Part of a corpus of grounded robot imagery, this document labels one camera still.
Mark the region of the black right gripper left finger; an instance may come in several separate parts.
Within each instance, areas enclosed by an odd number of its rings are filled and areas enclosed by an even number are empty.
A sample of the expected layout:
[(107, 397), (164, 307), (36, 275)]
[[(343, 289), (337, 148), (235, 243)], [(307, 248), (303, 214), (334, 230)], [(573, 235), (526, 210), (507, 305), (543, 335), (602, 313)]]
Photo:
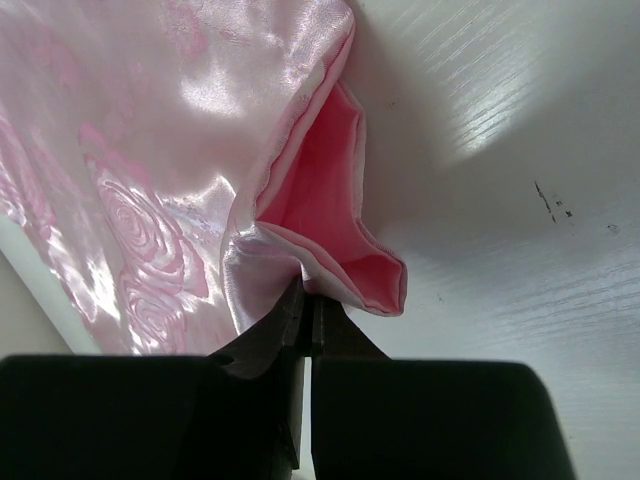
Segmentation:
[(207, 356), (13, 355), (5, 479), (287, 479), (300, 463), (306, 294)]

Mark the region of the pink satin rose cloth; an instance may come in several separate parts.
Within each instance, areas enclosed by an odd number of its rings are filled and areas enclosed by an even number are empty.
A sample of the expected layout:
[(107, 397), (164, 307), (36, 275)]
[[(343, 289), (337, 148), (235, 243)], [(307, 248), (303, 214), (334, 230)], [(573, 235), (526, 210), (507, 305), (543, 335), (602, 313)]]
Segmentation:
[(343, 1), (5, 1), (1, 213), (102, 354), (208, 354), (289, 282), (382, 316)]

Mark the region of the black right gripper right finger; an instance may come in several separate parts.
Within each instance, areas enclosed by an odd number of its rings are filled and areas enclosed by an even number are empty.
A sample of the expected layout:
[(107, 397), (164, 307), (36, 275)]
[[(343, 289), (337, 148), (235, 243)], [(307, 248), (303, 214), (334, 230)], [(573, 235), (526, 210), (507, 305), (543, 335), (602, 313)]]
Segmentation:
[(527, 365), (394, 360), (316, 297), (311, 453), (320, 479), (571, 479), (550, 395)]

